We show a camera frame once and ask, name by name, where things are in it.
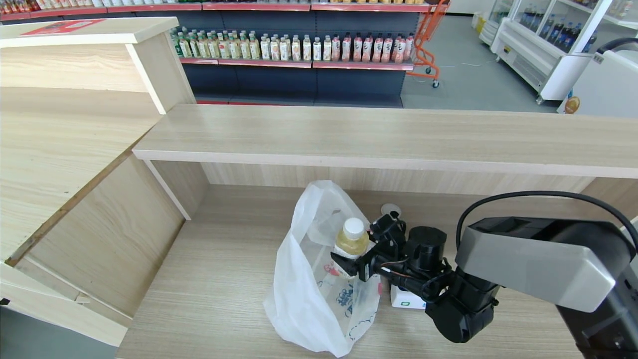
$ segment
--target bottle cap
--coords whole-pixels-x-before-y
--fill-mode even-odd
[[[343,234],[345,234],[349,240],[358,240],[363,236],[365,231],[366,228],[363,225],[363,221],[359,218],[349,218],[343,224]]]

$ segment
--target black cable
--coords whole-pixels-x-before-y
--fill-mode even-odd
[[[578,199],[584,202],[589,202],[591,204],[595,204],[598,207],[601,207],[603,210],[611,213],[611,215],[616,217],[620,221],[620,223],[622,223],[623,226],[625,226],[625,228],[627,229],[627,232],[629,233],[629,236],[632,238],[632,241],[634,242],[634,247],[638,248],[638,231],[636,231],[636,228],[634,228],[634,225],[632,225],[631,221],[627,219],[627,217],[625,217],[625,215],[622,214],[619,210],[617,210],[610,204],[604,201],[601,201],[600,199],[590,197],[584,194],[565,192],[565,191],[521,191],[521,192],[497,194],[488,198],[483,198],[480,201],[474,202],[470,207],[468,207],[468,209],[465,210],[465,212],[463,212],[463,214],[461,215],[461,218],[459,218],[459,222],[456,225],[456,249],[458,250],[459,246],[461,245],[461,230],[463,229],[463,221],[465,221],[465,217],[467,217],[470,214],[470,212],[476,209],[476,207],[481,206],[485,203],[497,201],[499,199],[538,196],[538,195],[573,198],[573,199]]]

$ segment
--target wooden panel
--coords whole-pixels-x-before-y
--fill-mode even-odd
[[[630,220],[638,216],[638,180],[636,179],[596,178],[582,193],[611,204]],[[612,220],[608,212],[598,207],[587,205],[587,210],[591,216]]]
[[[182,221],[148,168],[131,155],[28,258],[133,317]]]
[[[166,114],[177,103],[195,103],[184,67],[177,58],[168,33],[126,46],[159,113]]]
[[[213,185],[306,187],[332,180],[347,190],[493,195],[520,190],[580,192],[592,177],[345,167],[202,163]]]
[[[124,45],[3,49],[2,87],[147,92]]]
[[[177,209],[190,220],[208,191],[209,183],[202,166],[197,162],[145,162]]]
[[[122,359],[332,357],[284,342],[262,307],[277,249],[290,226],[301,188],[212,186],[187,222],[116,354]],[[369,219],[384,202],[403,209],[408,227],[433,225],[452,233],[471,195],[350,191]],[[578,217],[571,201],[511,199],[487,204],[468,223],[494,215]],[[449,238],[446,256],[454,258]],[[371,329],[352,358],[580,358],[554,305],[502,289],[494,321],[466,344],[444,339],[418,310],[390,306],[385,288]]]
[[[1,88],[0,107],[3,262],[37,242],[160,118],[148,94],[117,91]]]
[[[638,178],[632,119],[531,112],[177,105],[145,160]]]

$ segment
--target blue bottle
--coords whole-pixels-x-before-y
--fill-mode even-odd
[[[547,35],[551,31],[555,22],[556,22],[556,16],[554,14],[550,15],[547,22],[545,22],[545,26],[543,26],[543,30],[540,31],[541,38],[547,38]]]

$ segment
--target wood grain surface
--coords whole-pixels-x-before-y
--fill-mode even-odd
[[[183,220],[146,165],[131,155],[27,258],[133,317]]]
[[[178,105],[149,160],[638,178],[638,123],[525,112]]]
[[[594,179],[540,174],[202,163],[213,185],[306,187],[332,180],[347,190],[494,195],[520,190],[580,192]]]
[[[3,87],[147,92],[124,45],[19,47],[0,60]]]
[[[121,359],[331,358],[283,341],[262,301],[276,252],[301,188],[211,186],[164,260],[117,354]],[[368,219],[394,202],[408,227],[452,233],[460,213],[481,196],[349,191]],[[467,223],[497,215],[580,217],[576,202],[511,199],[478,208]],[[454,258],[448,238],[445,255]],[[550,303],[509,289],[498,293],[494,321],[466,344],[444,339],[419,310],[390,306],[384,288],[375,323],[348,358],[579,358]]]
[[[0,49],[97,43],[140,43],[179,25],[176,17],[122,17],[106,19],[70,33],[21,36],[26,32],[56,22],[3,25],[0,27]]]
[[[4,261],[160,115],[146,93],[0,91],[0,259]]]

